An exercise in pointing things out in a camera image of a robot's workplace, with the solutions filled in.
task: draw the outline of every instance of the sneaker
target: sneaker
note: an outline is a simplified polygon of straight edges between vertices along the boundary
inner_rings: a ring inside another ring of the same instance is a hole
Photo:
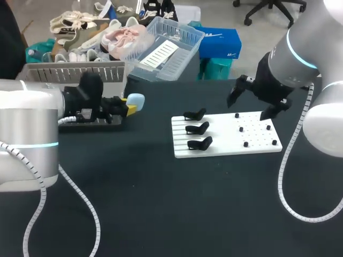
[[[51,25],[50,31],[57,39],[73,38],[75,36],[75,29],[88,29],[96,27],[94,22],[69,21],[63,20],[60,24]]]
[[[82,22],[90,22],[92,20],[98,19],[97,16],[91,15],[89,13],[81,13],[78,11],[67,11],[62,13],[60,16],[52,19],[50,25],[61,23],[63,20],[75,21],[80,20]]]
[[[128,28],[136,26],[140,31],[142,31],[142,27],[138,26],[139,23],[135,17],[130,17],[126,24],[125,27],[122,27],[121,29],[112,29],[106,34],[103,34],[102,39],[101,39],[101,44],[100,44],[100,49],[101,51],[108,53],[108,44],[112,41],[118,41],[123,34],[128,33]]]
[[[143,4],[145,14],[140,19],[139,24],[148,26],[156,16],[161,16],[161,4],[157,0],[148,0],[146,4]]]
[[[109,18],[110,20],[117,19],[114,4],[108,0],[105,5],[96,2],[94,4],[94,13],[100,18]]]
[[[63,48],[66,51],[79,48],[84,42],[108,28],[108,20],[94,20],[94,23],[97,24],[96,27],[75,30],[75,36],[71,40],[65,41]]]
[[[67,63],[67,59],[62,54],[55,55],[55,63]]]
[[[87,51],[87,62],[100,62],[101,58],[99,57],[98,53],[90,49]]]
[[[69,53],[69,62],[76,63],[76,62],[86,62],[87,56],[86,54],[80,54],[77,51],[72,51]]]
[[[134,25],[129,28],[121,28],[102,37],[100,49],[110,54],[110,60],[116,61],[126,48],[136,40],[139,35],[146,32],[143,25]]]
[[[172,3],[172,0],[163,0],[161,6],[161,16],[165,19],[178,21],[175,6]]]
[[[139,19],[139,14],[135,13],[133,8],[128,8],[126,6],[119,6],[116,9],[116,14],[117,14],[117,20],[120,21],[122,26],[125,26],[125,24],[128,22],[128,20],[131,17]]]
[[[100,44],[102,37],[105,34],[108,34],[112,31],[116,31],[122,27],[122,24],[118,20],[111,20],[109,23],[108,28],[106,28],[101,33],[97,34],[96,36],[92,37],[91,39],[84,42],[79,49],[81,50],[88,50],[94,48],[96,45]]]

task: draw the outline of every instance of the black tablecloth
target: black tablecloth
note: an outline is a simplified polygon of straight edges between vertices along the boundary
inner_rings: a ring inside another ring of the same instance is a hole
[[[144,110],[112,133],[60,135],[60,160],[94,203],[101,225],[97,256],[338,256],[343,213],[309,224],[283,208],[277,176],[283,153],[176,159],[170,118],[206,108],[208,114],[259,111],[250,93],[228,110],[233,81],[128,85],[146,96]],[[284,149],[306,92],[274,121]],[[343,161],[314,149],[301,134],[290,155],[285,196],[300,214],[331,211],[343,196]],[[32,257],[89,256],[91,213],[62,177],[29,242]],[[21,256],[25,227],[39,193],[0,194],[0,256]]]

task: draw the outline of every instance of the pink shoe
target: pink shoe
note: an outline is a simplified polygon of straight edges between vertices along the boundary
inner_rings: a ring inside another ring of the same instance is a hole
[[[102,37],[100,49],[108,53],[108,46],[110,43],[116,44],[120,41],[123,37],[128,35],[132,35],[137,38],[139,35],[146,33],[146,28],[143,25],[137,24],[133,25],[132,27],[123,27],[116,31],[110,32]]]
[[[108,45],[108,52],[109,52],[109,59],[111,61],[118,61],[120,60],[120,56],[124,53],[126,48],[132,45],[134,42],[135,37],[132,34],[123,36],[119,41],[116,43],[109,43]]]

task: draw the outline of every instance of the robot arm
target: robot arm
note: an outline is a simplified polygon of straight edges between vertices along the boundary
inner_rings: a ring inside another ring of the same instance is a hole
[[[19,149],[44,178],[46,187],[58,176],[58,125],[63,117],[93,122],[112,115],[126,117],[141,110],[144,96],[104,98],[97,74],[85,73],[77,87],[21,80],[0,80],[0,141]],[[0,148],[0,192],[39,190],[31,172]]]
[[[228,107],[245,91],[252,91],[271,106],[261,120],[275,118],[290,108],[287,96],[306,88],[319,73],[323,84],[308,111],[304,134],[320,151],[343,157],[343,2],[318,0],[259,62],[256,78],[242,75],[227,99]]]

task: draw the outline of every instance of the office chair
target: office chair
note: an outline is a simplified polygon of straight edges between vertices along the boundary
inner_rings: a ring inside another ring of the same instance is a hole
[[[256,5],[250,12],[248,12],[248,14],[245,16],[244,25],[250,26],[252,24],[250,16],[261,10],[266,5],[268,5],[269,9],[272,9],[273,5],[275,5],[289,19],[288,28],[290,28],[294,24],[294,19],[282,2],[301,4],[299,11],[304,12],[306,10],[306,2],[302,0],[261,0],[261,2],[258,5]],[[241,0],[233,1],[234,7],[239,7],[240,5]]]

